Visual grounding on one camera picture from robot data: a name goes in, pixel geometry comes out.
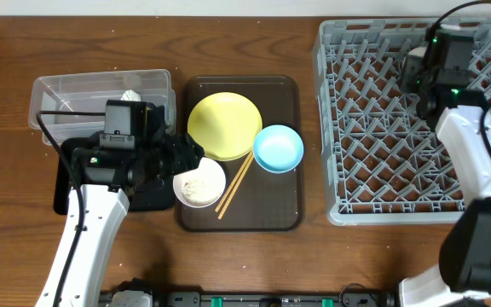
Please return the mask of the blue bowl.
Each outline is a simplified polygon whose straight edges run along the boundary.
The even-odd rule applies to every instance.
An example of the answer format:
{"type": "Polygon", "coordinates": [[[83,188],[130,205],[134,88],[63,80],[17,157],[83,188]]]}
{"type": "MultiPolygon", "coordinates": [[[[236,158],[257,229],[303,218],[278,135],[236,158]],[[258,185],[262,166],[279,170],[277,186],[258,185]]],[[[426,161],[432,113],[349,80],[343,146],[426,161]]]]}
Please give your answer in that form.
{"type": "Polygon", "coordinates": [[[270,125],[255,137],[253,157],[264,170],[273,174],[293,171],[302,161],[304,145],[301,136],[286,125],[270,125]]]}

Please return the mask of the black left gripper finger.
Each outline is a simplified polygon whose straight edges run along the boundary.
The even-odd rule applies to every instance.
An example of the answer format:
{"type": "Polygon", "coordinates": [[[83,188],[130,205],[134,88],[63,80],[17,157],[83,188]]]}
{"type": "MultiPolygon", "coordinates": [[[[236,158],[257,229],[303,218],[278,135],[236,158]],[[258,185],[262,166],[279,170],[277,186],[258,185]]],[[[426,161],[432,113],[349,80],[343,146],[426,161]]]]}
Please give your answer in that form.
{"type": "Polygon", "coordinates": [[[178,156],[184,159],[201,159],[205,150],[188,134],[173,137],[174,149],[178,156]]]}
{"type": "Polygon", "coordinates": [[[176,176],[187,171],[196,170],[199,168],[199,164],[202,159],[203,156],[178,156],[172,162],[170,174],[172,176],[176,176]]]}

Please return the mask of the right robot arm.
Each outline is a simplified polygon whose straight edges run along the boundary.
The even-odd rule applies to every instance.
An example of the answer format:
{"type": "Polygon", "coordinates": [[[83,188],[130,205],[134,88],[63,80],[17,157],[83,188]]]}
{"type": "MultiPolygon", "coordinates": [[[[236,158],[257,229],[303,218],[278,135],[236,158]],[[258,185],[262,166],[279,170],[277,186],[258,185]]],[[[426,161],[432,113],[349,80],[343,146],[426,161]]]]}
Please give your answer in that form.
{"type": "Polygon", "coordinates": [[[470,306],[491,297],[491,124],[479,90],[434,78],[417,83],[419,111],[434,119],[437,139],[459,180],[465,212],[442,243],[436,265],[403,280],[401,306],[470,306]]]}

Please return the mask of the pale green cup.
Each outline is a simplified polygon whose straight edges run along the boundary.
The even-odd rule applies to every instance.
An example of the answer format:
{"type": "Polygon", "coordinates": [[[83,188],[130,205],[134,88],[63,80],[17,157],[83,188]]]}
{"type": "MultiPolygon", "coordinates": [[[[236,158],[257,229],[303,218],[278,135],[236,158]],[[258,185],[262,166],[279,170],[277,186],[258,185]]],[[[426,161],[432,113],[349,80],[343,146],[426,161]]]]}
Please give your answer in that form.
{"type": "Polygon", "coordinates": [[[414,48],[407,54],[403,65],[409,65],[411,67],[422,67],[422,62],[425,57],[426,47],[421,46],[414,48]]]}

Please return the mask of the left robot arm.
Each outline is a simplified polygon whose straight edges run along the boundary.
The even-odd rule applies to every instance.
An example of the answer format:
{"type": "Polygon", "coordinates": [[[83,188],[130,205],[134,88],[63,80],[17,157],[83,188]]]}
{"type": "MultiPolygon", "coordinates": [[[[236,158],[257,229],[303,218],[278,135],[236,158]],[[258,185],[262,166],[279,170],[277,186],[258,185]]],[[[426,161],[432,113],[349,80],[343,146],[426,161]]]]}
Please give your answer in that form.
{"type": "Polygon", "coordinates": [[[158,178],[195,170],[203,148],[190,136],[164,136],[105,148],[106,136],[70,138],[55,147],[70,185],[66,224],[39,306],[93,306],[130,200],[158,178]]]}

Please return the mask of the white tissue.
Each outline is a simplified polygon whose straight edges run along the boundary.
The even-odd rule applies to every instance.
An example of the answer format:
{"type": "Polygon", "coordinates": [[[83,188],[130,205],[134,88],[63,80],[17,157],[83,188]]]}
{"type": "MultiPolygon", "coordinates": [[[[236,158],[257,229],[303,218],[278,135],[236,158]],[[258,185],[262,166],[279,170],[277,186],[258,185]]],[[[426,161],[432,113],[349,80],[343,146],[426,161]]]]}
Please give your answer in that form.
{"type": "Polygon", "coordinates": [[[121,96],[122,101],[141,101],[141,96],[134,90],[126,90],[121,96]]]}

